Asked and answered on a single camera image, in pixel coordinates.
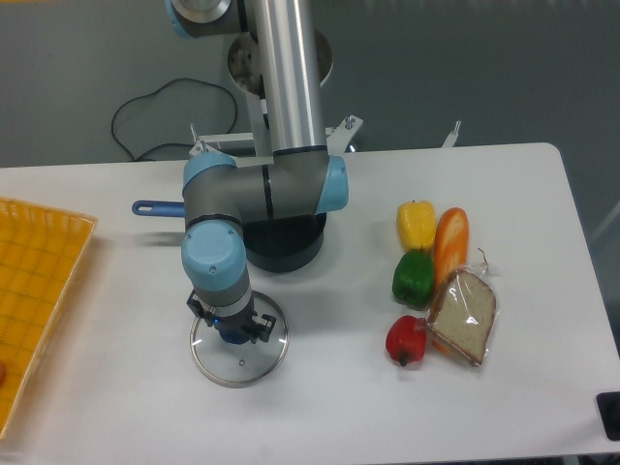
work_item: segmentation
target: green bell pepper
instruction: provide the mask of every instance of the green bell pepper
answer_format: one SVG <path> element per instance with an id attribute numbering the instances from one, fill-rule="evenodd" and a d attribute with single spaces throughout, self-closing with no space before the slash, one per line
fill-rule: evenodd
<path id="1" fill-rule="evenodd" d="M 398 263 L 391 291 L 398 300 L 422 307 L 433 296 L 433 259 L 430 254 L 410 250 Z"/>

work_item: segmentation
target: orange basket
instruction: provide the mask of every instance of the orange basket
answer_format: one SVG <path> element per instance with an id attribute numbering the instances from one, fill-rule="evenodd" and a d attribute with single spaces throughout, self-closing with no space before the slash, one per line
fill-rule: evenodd
<path id="1" fill-rule="evenodd" d="M 0 197 L 0 439 L 97 218 Z"/>

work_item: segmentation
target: gray metal tube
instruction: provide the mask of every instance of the gray metal tube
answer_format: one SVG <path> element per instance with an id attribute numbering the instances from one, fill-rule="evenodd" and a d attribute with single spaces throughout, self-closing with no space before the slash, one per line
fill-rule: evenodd
<path id="1" fill-rule="evenodd" d="M 310 0 L 255 0 L 274 152 L 327 145 Z"/>
<path id="2" fill-rule="evenodd" d="M 326 182 L 326 150 L 282 155 L 275 162 L 238 169 L 215 167 L 198 174 L 183 192 L 185 226 L 209 215 L 242 223 L 267 220 L 268 204 L 271 218 L 315 214 Z"/>
<path id="3" fill-rule="evenodd" d="M 248 270 L 246 268 L 241 278 L 228 289 L 223 291 L 210 291 L 195 287 L 194 291 L 204 303 L 216 307 L 216 314 L 221 315 L 222 312 L 217 312 L 217 307 L 229 306 L 240 301 L 241 298 L 248 292 L 248 289 L 250 289 L 251 292 L 250 275 L 248 274 Z"/>

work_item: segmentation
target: blue joint cap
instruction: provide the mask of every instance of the blue joint cap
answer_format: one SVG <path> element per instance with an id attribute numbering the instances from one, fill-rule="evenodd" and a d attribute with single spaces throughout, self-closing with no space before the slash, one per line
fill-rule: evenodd
<path id="1" fill-rule="evenodd" d="M 178 22 L 178 18 L 176 17 L 176 13 L 174 12 L 174 5 L 172 4 L 172 0 L 164 0 L 166 3 L 166 11 L 168 12 L 168 16 L 170 17 L 170 22 L 172 23 L 172 28 L 177 36 L 182 37 L 183 39 L 193 39 L 192 36 L 183 28 L 180 22 Z"/>
<path id="2" fill-rule="evenodd" d="M 195 288 L 224 291 L 232 287 L 246 269 L 243 239 L 223 221 L 198 223 L 183 239 L 181 261 Z"/>
<path id="3" fill-rule="evenodd" d="M 343 209 L 349 201 L 347 167 L 342 157 L 330 156 L 317 214 Z"/>
<path id="4" fill-rule="evenodd" d="M 183 169 L 183 190 L 195 176 L 209 168 L 228 165 L 236 168 L 233 157 L 222 152 L 203 152 L 189 159 Z"/>

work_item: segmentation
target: bread slice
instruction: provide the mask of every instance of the bread slice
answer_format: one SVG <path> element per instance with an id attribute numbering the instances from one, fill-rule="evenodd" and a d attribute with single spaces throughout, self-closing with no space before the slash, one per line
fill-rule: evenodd
<path id="1" fill-rule="evenodd" d="M 464 269 L 453 271 L 433 301 L 428 327 L 439 342 L 480 366 L 496 305 L 495 294 L 478 276 Z"/>

